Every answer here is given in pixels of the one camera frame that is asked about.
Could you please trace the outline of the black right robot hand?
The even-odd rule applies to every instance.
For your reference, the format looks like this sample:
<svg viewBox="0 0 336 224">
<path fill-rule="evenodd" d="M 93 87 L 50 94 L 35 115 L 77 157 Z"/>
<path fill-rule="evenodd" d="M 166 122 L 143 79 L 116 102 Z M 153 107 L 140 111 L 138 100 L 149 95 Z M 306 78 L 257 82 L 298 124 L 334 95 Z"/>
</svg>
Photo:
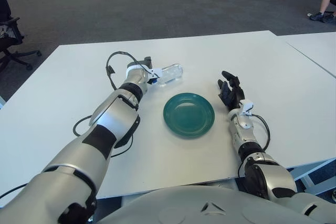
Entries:
<svg viewBox="0 0 336 224">
<path fill-rule="evenodd" d="M 240 100 L 245 99 L 244 92 L 240 87 L 239 78 L 227 71 L 222 71 L 222 76 L 226 79 L 226 81 L 217 81 L 218 87 L 220 89 L 220 93 L 218 95 L 219 98 L 225 107 L 227 107 L 228 111 L 239 109 Z"/>
</svg>

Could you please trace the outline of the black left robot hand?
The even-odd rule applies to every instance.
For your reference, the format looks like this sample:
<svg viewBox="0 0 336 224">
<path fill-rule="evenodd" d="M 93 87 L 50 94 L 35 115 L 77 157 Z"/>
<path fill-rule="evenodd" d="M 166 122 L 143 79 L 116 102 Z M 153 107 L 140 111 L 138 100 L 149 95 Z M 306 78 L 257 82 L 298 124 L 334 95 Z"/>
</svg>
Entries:
<svg viewBox="0 0 336 224">
<path fill-rule="evenodd" d="M 127 65 L 127 67 L 129 68 L 131 66 L 136 66 L 136 65 L 144 65 L 148 69 L 152 69 L 152 59 L 151 59 L 151 57 L 145 57 L 143 60 L 133 61 L 133 62 L 129 63 Z"/>
</svg>

